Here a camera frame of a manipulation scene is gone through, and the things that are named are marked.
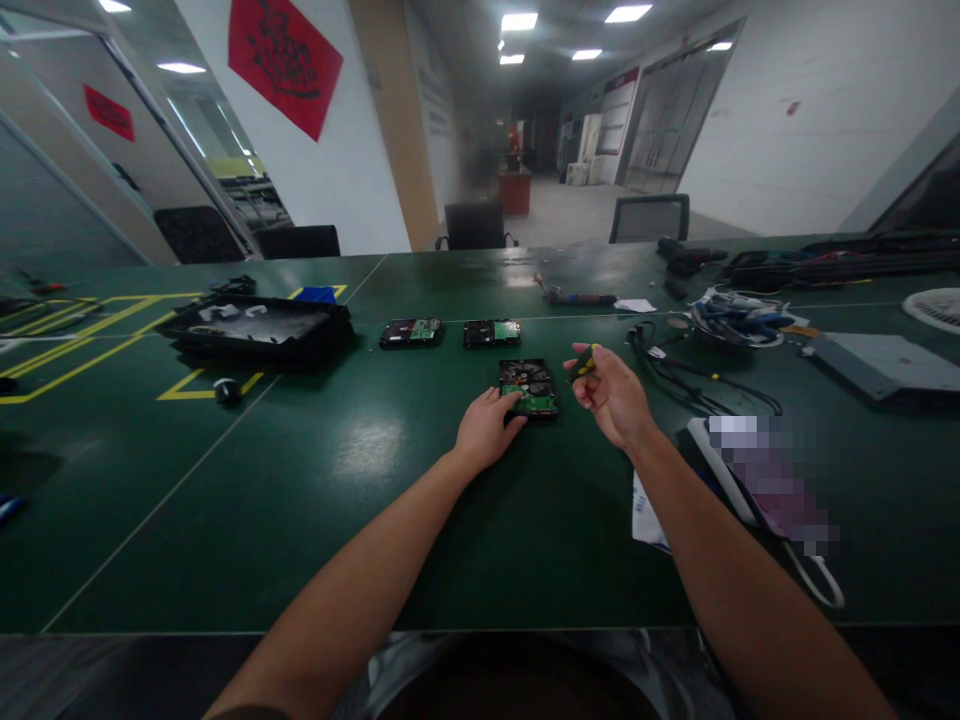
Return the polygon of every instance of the blue object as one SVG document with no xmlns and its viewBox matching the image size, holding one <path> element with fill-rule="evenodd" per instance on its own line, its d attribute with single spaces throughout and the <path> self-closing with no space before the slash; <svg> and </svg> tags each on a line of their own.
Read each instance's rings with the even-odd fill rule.
<svg viewBox="0 0 960 720">
<path fill-rule="evenodd" d="M 20 498 L 0 493 L 0 525 L 3 525 L 23 505 L 24 502 Z"/>
<path fill-rule="evenodd" d="M 303 300 L 304 302 L 325 302 L 330 305 L 337 304 L 336 292 L 329 285 L 322 288 L 304 288 L 300 291 L 294 300 Z"/>
</svg>

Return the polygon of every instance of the hand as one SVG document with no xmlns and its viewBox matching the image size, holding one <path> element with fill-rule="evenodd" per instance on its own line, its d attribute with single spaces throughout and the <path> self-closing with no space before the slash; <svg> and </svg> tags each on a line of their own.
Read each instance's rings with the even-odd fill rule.
<svg viewBox="0 0 960 720">
<path fill-rule="evenodd" d="M 503 418 L 514 403 L 523 397 L 519 390 L 500 397 L 497 388 L 490 388 L 467 408 L 457 432 L 453 454 L 479 475 L 501 458 L 527 418 L 515 417 L 506 427 Z"/>
<path fill-rule="evenodd" d="M 578 355 L 587 349 L 586 343 L 574 343 Z M 576 360 L 567 360 L 563 367 L 570 369 Z M 632 443 L 642 442 L 652 432 L 659 432 L 643 385 L 623 360 L 605 347 L 593 350 L 593 372 L 577 378 L 573 394 L 577 401 L 593 413 L 597 425 L 607 439 L 621 450 Z"/>
</svg>

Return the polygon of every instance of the desk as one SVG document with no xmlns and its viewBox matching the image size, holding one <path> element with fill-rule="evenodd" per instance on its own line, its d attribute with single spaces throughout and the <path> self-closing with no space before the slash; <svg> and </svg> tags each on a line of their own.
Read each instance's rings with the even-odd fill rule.
<svg viewBox="0 0 960 720">
<path fill-rule="evenodd" d="M 511 248 L 64 278 L 68 286 L 86 281 L 84 296 L 111 299 L 114 314 L 72 351 L 51 355 L 49 343 L 29 343 L 2 356 L 0 369 L 26 367 L 24 392 L 40 394 L 0 399 L 0 490 L 31 502 L 0 529 L 0 632 L 266 630 L 324 562 L 452 446 L 467 404 L 496 383 L 500 358 L 545 358 L 559 378 L 569 343 L 582 340 L 639 368 L 624 344 L 636 316 L 550 307 L 533 274 L 571 291 L 647 297 L 665 327 L 663 312 L 681 305 L 659 286 L 664 261 L 653 251 Z M 701 288 L 713 272 L 698 277 Z M 211 281 L 242 273 L 263 295 L 346 285 L 340 297 L 358 346 L 321 375 L 268 375 L 241 406 L 217 406 L 204 395 L 215 374 L 189 379 L 150 325 Z M 912 292 L 955 282 L 952 273 L 891 278 L 791 299 L 816 327 L 901 334 L 958 362 L 955 337 L 899 307 Z M 447 335 L 436 349 L 381 351 L 384 322 L 398 316 L 441 317 Z M 521 348 L 462 347 L 461 321 L 499 317 L 520 320 Z M 829 564 L 848 606 L 829 612 L 831 620 L 960 620 L 958 421 L 869 405 L 789 345 L 746 360 L 717 359 L 692 341 L 675 347 L 679 357 L 775 394 L 805 431 L 805 475 L 842 538 Z M 654 416 L 675 437 L 690 411 L 641 377 Z M 561 416 L 524 429 L 465 493 L 399 629 L 694 622 L 671 558 L 630 538 L 627 460 L 558 384 Z M 728 390 L 711 393 L 762 412 Z"/>
</svg>

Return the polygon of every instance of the circuit board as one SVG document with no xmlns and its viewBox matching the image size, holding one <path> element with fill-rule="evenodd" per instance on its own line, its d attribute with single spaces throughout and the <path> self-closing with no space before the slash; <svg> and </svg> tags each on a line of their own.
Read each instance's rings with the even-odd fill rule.
<svg viewBox="0 0 960 720">
<path fill-rule="evenodd" d="M 500 394 L 518 390 L 523 397 L 510 409 L 510 415 L 550 419 L 560 414 L 553 381 L 543 360 L 500 361 Z"/>
<path fill-rule="evenodd" d="M 391 320 L 380 336 L 384 350 L 396 347 L 437 345 L 443 335 L 443 322 L 436 318 Z"/>
<path fill-rule="evenodd" d="M 465 348 L 520 344 L 520 323 L 514 320 L 469 320 L 463 324 Z"/>
</svg>

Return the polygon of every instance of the office chair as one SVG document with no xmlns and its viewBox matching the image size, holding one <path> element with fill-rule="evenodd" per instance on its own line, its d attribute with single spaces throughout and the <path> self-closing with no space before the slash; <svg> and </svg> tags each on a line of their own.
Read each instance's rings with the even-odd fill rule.
<svg viewBox="0 0 960 720">
<path fill-rule="evenodd" d="M 617 198 L 610 242 L 686 240 L 689 231 L 689 195 L 629 195 Z"/>
<path fill-rule="evenodd" d="M 443 214 L 447 218 L 447 234 L 437 238 L 437 250 L 444 240 L 447 241 L 449 250 L 494 250 L 509 247 L 507 238 L 510 238 L 514 247 L 520 245 L 513 235 L 503 231 L 503 203 L 447 205 Z"/>
<path fill-rule="evenodd" d="M 243 262 L 246 259 L 226 220 L 212 207 L 200 205 L 157 210 L 153 220 L 184 265 Z"/>
<path fill-rule="evenodd" d="M 260 230 L 253 236 L 265 260 L 303 257 L 340 257 L 335 225 L 307 225 Z"/>
</svg>

